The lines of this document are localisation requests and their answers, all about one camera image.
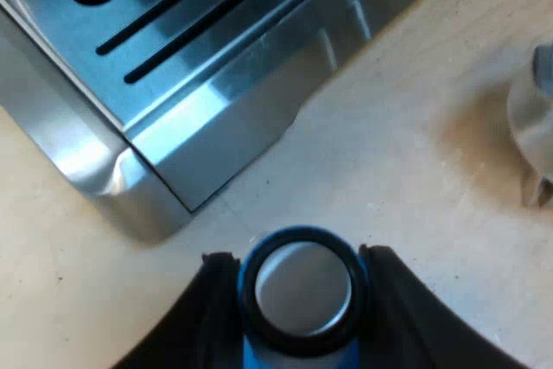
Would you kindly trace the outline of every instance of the wooden countertop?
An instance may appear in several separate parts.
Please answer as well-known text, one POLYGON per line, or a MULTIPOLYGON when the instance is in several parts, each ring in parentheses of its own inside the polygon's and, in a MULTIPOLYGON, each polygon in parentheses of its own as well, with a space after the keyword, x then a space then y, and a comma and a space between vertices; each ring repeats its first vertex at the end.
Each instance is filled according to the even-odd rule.
POLYGON ((551 40, 553 0, 420 0, 155 247, 103 219, 0 111, 3 365, 108 367, 202 252, 243 257, 267 232, 309 223, 392 246, 486 337, 553 367, 553 213, 521 206, 526 167, 505 114, 511 78, 551 40))

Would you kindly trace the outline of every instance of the stainless steel drip tray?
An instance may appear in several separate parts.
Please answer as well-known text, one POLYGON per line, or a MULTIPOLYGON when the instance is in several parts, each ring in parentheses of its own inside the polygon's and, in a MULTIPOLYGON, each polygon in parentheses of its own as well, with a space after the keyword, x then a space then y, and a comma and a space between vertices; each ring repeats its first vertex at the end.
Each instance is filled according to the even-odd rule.
MULTIPOLYGON (((412 1, 0 0, 79 95, 86 110, 75 119, 88 111, 102 120, 189 212, 279 138, 304 99, 412 1)), ((32 132, 45 116, 37 112, 30 129, 25 111, 3 101, 56 162, 64 143, 48 148, 32 132)), ((112 192, 128 194, 133 181, 123 182, 112 192)))

